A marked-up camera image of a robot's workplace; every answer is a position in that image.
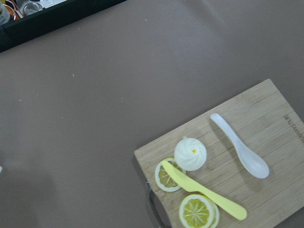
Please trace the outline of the white ceramic spoon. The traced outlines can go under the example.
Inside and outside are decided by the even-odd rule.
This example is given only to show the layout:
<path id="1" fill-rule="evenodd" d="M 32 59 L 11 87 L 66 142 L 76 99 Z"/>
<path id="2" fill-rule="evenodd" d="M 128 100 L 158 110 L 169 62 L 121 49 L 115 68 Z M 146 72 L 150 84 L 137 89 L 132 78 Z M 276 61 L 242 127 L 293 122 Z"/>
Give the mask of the white ceramic spoon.
<path id="1" fill-rule="evenodd" d="M 255 152 L 249 149 L 234 132 L 226 120 L 219 114 L 211 114 L 210 119 L 223 131 L 235 147 L 243 167 L 254 177 L 265 179 L 270 174 L 268 164 Z"/>

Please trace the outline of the single lemon slice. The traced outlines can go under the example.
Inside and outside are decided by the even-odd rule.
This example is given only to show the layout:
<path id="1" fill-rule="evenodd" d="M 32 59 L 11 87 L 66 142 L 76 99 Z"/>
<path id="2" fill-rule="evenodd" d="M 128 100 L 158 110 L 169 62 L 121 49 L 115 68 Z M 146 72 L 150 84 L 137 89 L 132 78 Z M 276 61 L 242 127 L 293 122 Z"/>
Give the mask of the single lemon slice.
<path id="1" fill-rule="evenodd" d="M 186 171 L 182 169 L 175 161 L 174 158 L 166 158 L 165 161 L 173 165 L 176 169 L 186 174 Z M 181 187 L 169 176 L 166 170 L 162 166 L 162 162 L 159 162 L 156 166 L 154 178 L 156 185 L 165 192 L 174 192 L 179 190 Z"/>

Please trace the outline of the lemon slice stack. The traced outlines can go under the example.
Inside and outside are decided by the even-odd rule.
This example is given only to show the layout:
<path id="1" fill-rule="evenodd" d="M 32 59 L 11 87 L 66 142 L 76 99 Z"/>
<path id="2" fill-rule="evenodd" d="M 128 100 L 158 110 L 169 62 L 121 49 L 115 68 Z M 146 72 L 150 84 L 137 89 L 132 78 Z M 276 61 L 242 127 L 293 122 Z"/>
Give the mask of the lemon slice stack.
<path id="1" fill-rule="evenodd" d="M 216 228 L 219 216 L 217 205 L 204 195 L 191 194 L 179 207 L 179 219 L 185 228 Z"/>

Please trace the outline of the yellow plastic knife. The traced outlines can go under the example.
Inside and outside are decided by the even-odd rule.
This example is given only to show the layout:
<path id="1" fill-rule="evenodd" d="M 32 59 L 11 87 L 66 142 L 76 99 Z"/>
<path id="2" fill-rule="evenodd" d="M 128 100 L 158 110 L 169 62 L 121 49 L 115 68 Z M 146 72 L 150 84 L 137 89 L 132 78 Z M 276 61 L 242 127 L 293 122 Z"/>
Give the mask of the yellow plastic knife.
<path id="1" fill-rule="evenodd" d="M 238 220 L 245 220 L 247 218 L 247 210 L 244 207 L 199 184 L 194 179 L 175 168 L 168 161 L 162 161 L 161 164 L 173 181 L 187 192 L 202 193 L 221 207 L 224 211 Z"/>

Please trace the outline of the wooden cutting board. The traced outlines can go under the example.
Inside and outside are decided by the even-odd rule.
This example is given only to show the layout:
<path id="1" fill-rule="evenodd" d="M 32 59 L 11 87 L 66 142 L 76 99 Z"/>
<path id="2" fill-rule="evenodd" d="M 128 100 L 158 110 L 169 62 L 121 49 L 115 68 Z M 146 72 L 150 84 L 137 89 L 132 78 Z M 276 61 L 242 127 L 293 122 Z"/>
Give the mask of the wooden cutting board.
<path id="1" fill-rule="evenodd" d="M 242 142 L 270 168 L 265 179 L 242 166 L 234 146 L 211 120 L 221 115 Z M 304 124 L 274 83 L 267 79 L 190 120 L 134 153 L 152 191 L 173 228 L 182 227 L 179 207 L 188 192 L 164 192 L 154 173 L 172 157 L 184 137 L 200 140 L 207 149 L 205 164 L 188 175 L 206 188 L 247 210 L 243 221 L 220 210 L 220 228 L 273 228 L 304 206 Z"/>

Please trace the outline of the black storage tray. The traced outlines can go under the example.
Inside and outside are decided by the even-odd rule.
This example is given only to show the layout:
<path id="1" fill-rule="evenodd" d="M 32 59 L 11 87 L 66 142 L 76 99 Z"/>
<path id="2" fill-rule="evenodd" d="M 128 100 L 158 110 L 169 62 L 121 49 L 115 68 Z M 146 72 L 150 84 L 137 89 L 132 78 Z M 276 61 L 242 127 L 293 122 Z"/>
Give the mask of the black storage tray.
<path id="1" fill-rule="evenodd" d="M 0 27 L 0 51 L 4 52 L 87 16 L 103 11 L 122 0 L 66 0 Z"/>

